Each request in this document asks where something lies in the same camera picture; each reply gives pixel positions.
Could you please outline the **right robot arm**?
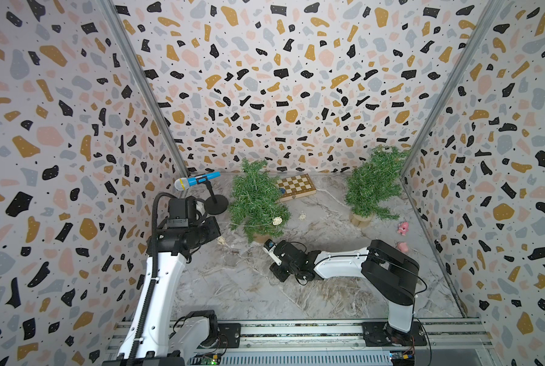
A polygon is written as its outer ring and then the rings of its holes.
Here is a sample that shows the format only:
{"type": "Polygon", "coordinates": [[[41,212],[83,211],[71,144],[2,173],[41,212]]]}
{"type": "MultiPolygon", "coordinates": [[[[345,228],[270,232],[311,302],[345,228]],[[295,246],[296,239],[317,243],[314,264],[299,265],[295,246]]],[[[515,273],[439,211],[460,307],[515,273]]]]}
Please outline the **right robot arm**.
{"type": "Polygon", "coordinates": [[[367,280],[388,301],[388,320],[369,322],[362,326],[368,347],[424,346],[426,337],[420,322],[414,319],[414,304],[420,266],[414,259],[380,239],[368,247],[341,253],[305,251],[293,242],[263,244],[272,258],[272,274],[285,282],[294,276],[299,284],[347,277],[367,280]]]}

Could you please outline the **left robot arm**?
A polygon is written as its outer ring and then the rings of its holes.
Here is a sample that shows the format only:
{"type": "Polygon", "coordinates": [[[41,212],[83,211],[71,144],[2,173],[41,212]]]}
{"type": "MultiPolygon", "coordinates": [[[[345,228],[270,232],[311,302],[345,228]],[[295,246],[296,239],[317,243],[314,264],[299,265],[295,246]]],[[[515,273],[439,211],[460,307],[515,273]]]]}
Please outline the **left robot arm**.
{"type": "Polygon", "coordinates": [[[200,346],[217,339],[211,310],[185,316],[181,328],[170,324],[176,289],[193,254],[219,238],[215,217],[201,198],[161,192],[153,202],[147,247],[147,273],[128,334],[109,365],[187,365],[200,346]]]}

